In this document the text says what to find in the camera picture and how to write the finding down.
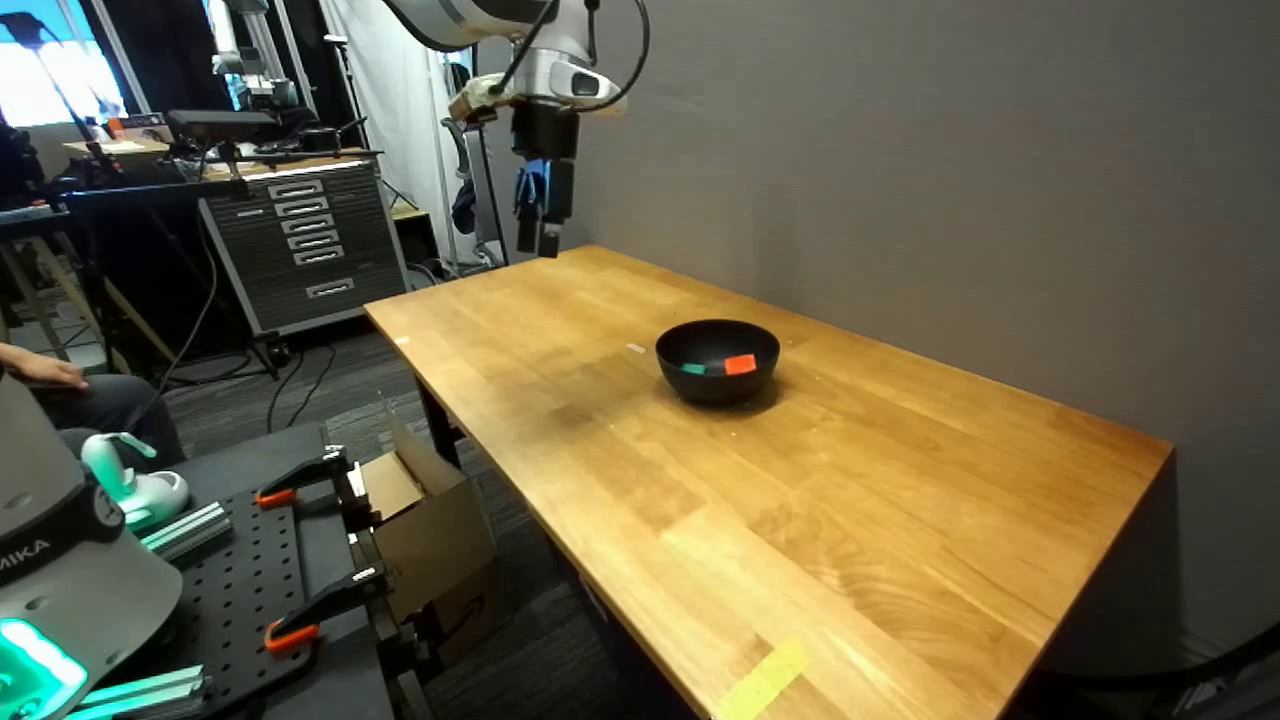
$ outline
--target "drawer handle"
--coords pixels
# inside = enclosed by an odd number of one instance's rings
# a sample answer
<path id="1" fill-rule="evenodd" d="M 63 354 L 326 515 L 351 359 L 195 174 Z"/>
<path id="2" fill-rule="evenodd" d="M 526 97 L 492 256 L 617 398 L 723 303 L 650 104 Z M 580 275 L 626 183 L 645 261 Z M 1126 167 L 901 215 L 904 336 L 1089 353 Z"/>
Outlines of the drawer handle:
<path id="1" fill-rule="evenodd" d="M 324 186 L 320 184 L 319 179 L 311 179 L 306 182 L 291 182 L 288 184 L 274 184 L 266 188 L 268 195 L 271 200 L 279 200 L 282 197 L 301 197 L 303 195 L 315 195 L 321 192 Z"/>
<path id="2" fill-rule="evenodd" d="M 296 220 L 280 220 L 280 229 L 292 232 L 323 231 L 333 227 L 333 215 L 316 215 L 314 218 L 298 218 Z"/>
<path id="3" fill-rule="evenodd" d="M 321 247 L 320 250 L 307 250 L 305 252 L 294 252 L 293 263 L 297 265 L 312 265 L 315 263 L 328 263 L 329 260 L 337 260 L 342 258 L 346 252 L 342 246 L 335 247 Z"/>
<path id="4" fill-rule="evenodd" d="M 324 197 L 316 197 L 315 200 L 291 200 L 289 202 L 276 202 L 275 214 L 282 218 L 288 218 L 289 215 L 305 215 L 307 213 L 315 213 L 316 210 L 328 210 L 329 200 Z"/>
<path id="5" fill-rule="evenodd" d="M 329 295 L 338 295 L 339 292 L 347 292 L 348 290 L 355 290 L 356 282 L 351 278 L 343 278 L 340 281 L 334 281 L 332 283 L 314 284 L 307 288 L 307 297 L 315 300 L 317 297 L 326 297 Z"/>
<path id="6" fill-rule="evenodd" d="M 338 242 L 338 231 L 315 232 L 288 238 L 289 250 L 308 250 Z"/>

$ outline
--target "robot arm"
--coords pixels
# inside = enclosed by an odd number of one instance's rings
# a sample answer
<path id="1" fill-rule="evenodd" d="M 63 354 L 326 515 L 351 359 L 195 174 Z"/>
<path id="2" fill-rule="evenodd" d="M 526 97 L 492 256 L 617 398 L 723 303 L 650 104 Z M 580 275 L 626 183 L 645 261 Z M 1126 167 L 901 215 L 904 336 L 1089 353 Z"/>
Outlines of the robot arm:
<path id="1" fill-rule="evenodd" d="M 609 78 L 593 72 L 599 0 L 387 0 L 410 33 L 440 51 L 485 37 L 521 42 L 506 73 L 471 79 L 451 104 L 453 119 L 483 124 L 513 109 L 512 151 L 525 159 L 516 179 L 517 250 L 554 258 L 573 213 L 573 161 L 584 111 L 625 110 Z"/>

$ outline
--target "black pants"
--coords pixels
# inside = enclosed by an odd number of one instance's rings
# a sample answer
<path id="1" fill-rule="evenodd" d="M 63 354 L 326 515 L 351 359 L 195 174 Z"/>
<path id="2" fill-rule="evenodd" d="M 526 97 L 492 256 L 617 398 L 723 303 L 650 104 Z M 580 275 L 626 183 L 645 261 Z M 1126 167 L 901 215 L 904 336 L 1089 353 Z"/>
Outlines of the black pants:
<path id="1" fill-rule="evenodd" d="M 86 389 L 32 391 L 77 457 L 90 436 L 129 433 L 156 448 L 156 456 L 146 462 L 122 457 L 128 466 L 159 470 L 187 459 L 164 400 L 151 402 L 156 391 L 150 383 L 132 375 L 91 375 L 86 379 Z"/>

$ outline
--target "person's hand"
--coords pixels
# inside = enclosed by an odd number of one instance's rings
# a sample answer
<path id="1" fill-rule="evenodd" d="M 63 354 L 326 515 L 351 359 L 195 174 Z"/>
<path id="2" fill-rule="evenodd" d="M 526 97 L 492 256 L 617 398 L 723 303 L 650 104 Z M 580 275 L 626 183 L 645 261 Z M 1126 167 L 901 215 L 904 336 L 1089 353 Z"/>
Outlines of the person's hand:
<path id="1" fill-rule="evenodd" d="M 88 383 L 84 382 L 84 370 L 81 368 L 29 350 L 14 350 L 15 352 L 12 352 L 12 356 L 6 357 L 6 361 L 13 365 L 13 369 L 19 375 L 28 380 L 54 383 L 77 389 L 88 387 Z"/>

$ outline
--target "floor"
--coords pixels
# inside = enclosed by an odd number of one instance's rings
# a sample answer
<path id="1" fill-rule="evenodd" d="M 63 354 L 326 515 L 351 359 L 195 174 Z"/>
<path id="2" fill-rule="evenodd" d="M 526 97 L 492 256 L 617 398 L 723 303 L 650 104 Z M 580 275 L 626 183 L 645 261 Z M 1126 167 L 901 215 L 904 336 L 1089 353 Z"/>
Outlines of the floor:
<path id="1" fill-rule="evenodd" d="M 337 360 L 298 423 L 323 423 L 333 442 L 367 461 L 390 447 L 381 397 L 416 432 L 425 434 L 426 428 L 412 374 L 390 346 L 371 328 L 356 324 L 347 331 L 358 334 L 329 341 Z M 302 402 L 326 359 L 324 347 L 306 351 L 302 369 L 280 393 L 276 428 Z M 198 377 L 198 369 L 186 374 Z M 274 389 L 269 377 L 259 375 L 175 389 L 166 402 L 188 454 L 202 455 L 265 433 Z M 518 610 L 494 637 L 426 685 L 439 720 L 653 717 L 635 706 L 635 693 L 628 693 L 571 585 L 557 573 L 545 537 L 520 498 L 467 441 L 461 450 L 463 470 L 484 491 Z"/>

